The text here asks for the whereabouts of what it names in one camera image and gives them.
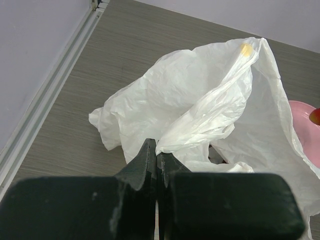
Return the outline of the white plastic bag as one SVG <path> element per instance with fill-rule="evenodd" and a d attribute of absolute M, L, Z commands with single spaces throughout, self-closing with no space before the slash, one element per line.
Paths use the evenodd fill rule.
<path fill-rule="evenodd" d="M 311 163 L 273 52 L 264 38 L 210 43 L 162 56 L 88 116 L 107 150 L 130 162 L 145 139 L 193 172 L 271 172 L 290 185 L 304 219 L 320 212 Z"/>

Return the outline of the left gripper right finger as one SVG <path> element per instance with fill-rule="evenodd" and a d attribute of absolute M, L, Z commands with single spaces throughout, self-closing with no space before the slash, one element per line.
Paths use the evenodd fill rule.
<path fill-rule="evenodd" d="M 272 173 L 191 172 L 157 156 L 162 240 L 297 240 L 305 221 L 287 182 Z"/>

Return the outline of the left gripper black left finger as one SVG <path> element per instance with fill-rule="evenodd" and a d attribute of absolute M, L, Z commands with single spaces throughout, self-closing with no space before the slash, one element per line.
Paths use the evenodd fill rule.
<path fill-rule="evenodd" d="M 152 240 L 156 142 L 113 176 L 50 176 L 17 182 L 0 203 L 3 240 Z"/>

